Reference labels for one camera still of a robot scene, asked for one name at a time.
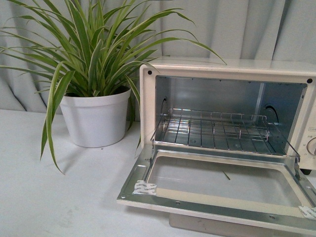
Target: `sticker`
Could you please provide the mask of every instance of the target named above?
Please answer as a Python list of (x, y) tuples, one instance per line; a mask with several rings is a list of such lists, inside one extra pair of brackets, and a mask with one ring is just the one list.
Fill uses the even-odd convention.
[(304, 217), (316, 221), (316, 207), (299, 206)]
[(135, 184), (133, 194), (156, 196), (156, 187), (156, 184), (148, 184), (144, 180), (138, 180)]

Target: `curtain fold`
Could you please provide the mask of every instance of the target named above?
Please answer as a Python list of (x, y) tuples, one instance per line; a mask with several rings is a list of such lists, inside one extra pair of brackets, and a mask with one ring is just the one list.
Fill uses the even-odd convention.
[[(123, 0), (107, 0), (106, 8), (121, 5)], [(85, 8), (88, 1), (81, 1)], [(56, 7), (66, 11), (63, 0), (54, 1)], [(171, 16), (156, 22), (156, 31), (171, 28), (189, 30), (202, 43), (213, 48), (224, 58), (306, 61), (316, 64), (316, 1), (314, 0), (172, 0), (149, 1), (147, 15), (166, 8), (183, 8), (195, 24)], [(20, 7), (2, 1), (0, 24), (26, 27), (34, 31), (34, 24), (9, 19), (25, 14)], [(184, 32), (168, 32), (170, 36), (190, 38)], [(21, 45), (14, 38), (0, 38), (0, 46)], [(214, 57), (205, 50), (185, 41), (164, 43), (156, 47), (155, 56)], [(30, 67), (17, 59), (0, 55), (0, 64)], [(47, 93), (35, 93), (44, 85), (34, 82), (40, 78), (19, 71), (0, 70), (0, 109), (45, 112)]]

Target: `toaster oven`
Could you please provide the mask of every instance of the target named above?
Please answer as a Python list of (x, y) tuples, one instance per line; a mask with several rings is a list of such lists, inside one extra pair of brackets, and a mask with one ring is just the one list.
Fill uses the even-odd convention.
[(316, 236), (316, 69), (163, 57), (140, 69), (141, 147), (118, 203), (223, 236)]

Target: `oven rack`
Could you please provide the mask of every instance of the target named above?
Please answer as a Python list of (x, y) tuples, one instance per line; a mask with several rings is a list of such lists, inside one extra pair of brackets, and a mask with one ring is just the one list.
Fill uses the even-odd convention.
[(297, 156), (279, 129), (265, 116), (169, 109), (151, 141), (206, 149)]

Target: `white table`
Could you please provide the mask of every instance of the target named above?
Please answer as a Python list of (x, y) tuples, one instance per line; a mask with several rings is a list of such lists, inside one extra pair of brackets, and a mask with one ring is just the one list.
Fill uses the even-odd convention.
[[(139, 123), (120, 142), (87, 149), (71, 143), (57, 115), (53, 139), (63, 175), (48, 149), (40, 162), (44, 117), (0, 110), (1, 237), (213, 236), (172, 228), (167, 213), (116, 203), (140, 152)], [(316, 171), (308, 179), (316, 186)]]

